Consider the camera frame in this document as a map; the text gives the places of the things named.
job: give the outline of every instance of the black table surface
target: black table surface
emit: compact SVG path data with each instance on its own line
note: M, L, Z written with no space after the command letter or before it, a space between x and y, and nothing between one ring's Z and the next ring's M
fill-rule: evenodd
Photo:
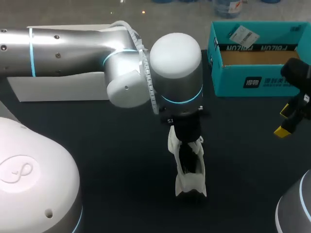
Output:
M279 198L311 167L309 122L285 139L273 134L288 98L217 98L207 66L210 117L201 121L207 198L196 201L175 197L169 126L149 103L133 109L109 101L20 103L6 79L0 100L21 123L72 154L87 233L274 233Z

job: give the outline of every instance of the black box logo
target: black box logo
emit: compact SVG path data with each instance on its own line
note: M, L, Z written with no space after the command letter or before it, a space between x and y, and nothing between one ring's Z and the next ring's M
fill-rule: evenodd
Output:
M215 51L217 49L217 46L218 46L218 41L217 41L217 38L214 37L214 47L215 47Z
M243 88L258 88L261 77L246 77Z
M210 65L210 69L212 70L213 69L213 58L212 58L212 56L210 57L209 65Z

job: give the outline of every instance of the teal cardboard box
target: teal cardboard box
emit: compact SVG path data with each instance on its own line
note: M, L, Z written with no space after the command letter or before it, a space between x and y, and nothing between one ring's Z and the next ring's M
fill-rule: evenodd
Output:
M294 96L280 70L291 57L311 64L311 25L212 22L207 57L218 97Z

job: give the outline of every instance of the robot logo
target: robot logo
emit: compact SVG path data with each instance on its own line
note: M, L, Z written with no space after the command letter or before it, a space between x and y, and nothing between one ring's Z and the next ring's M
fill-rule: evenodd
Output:
M39 179L38 162L27 155L15 155L0 163L0 189L18 193L31 188Z

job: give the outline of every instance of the metal robot cylinder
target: metal robot cylinder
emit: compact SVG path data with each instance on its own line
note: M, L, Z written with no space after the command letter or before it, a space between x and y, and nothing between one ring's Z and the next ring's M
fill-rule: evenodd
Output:
M1 76L67 76L103 71L116 50L135 49L127 30L0 30Z
M165 35L153 45L149 59L154 88L171 114L196 112L203 89L202 55L196 40L183 33Z
M276 207L278 233L311 232L311 171L297 181L279 200Z
M150 99L146 79L140 75L135 50L115 53L104 63L107 94L115 106L132 108Z

